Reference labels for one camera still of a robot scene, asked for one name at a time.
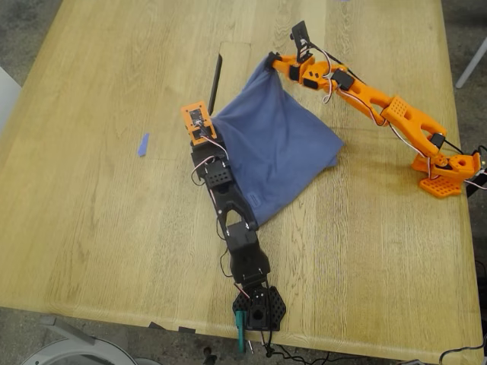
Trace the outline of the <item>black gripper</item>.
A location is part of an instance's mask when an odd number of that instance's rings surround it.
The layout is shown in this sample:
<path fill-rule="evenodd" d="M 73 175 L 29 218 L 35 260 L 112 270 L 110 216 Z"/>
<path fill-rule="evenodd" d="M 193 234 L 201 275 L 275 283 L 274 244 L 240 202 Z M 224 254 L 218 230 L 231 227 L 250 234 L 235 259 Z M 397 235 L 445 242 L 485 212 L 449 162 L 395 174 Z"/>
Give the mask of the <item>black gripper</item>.
<path fill-rule="evenodd" d="M 221 137 L 212 139 L 211 141 L 203 140 L 203 143 L 194 145 L 189 143 L 191 147 L 191 158 L 194 168 L 200 165 L 205 159 L 210 163 L 213 159 L 221 160 L 226 169 L 231 168 L 231 164 L 227 155 L 227 147 Z"/>

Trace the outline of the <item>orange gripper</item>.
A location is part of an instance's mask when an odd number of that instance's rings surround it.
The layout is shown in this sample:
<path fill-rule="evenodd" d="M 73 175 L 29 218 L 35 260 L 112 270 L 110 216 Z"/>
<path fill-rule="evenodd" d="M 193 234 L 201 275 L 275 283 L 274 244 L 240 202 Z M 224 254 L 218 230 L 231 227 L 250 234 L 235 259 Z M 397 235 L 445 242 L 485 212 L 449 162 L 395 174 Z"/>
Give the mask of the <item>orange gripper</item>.
<path fill-rule="evenodd" d="M 303 63 L 298 63 L 296 56 L 281 56 L 278 52 L 269 52 L 266 59 L 266 70 L 281 72 L 291 81 L 312 90 L 335 90 L 336 82 L 330 72 L 336 70 L 327 61 L 317 62 L 314 56 Z"/>

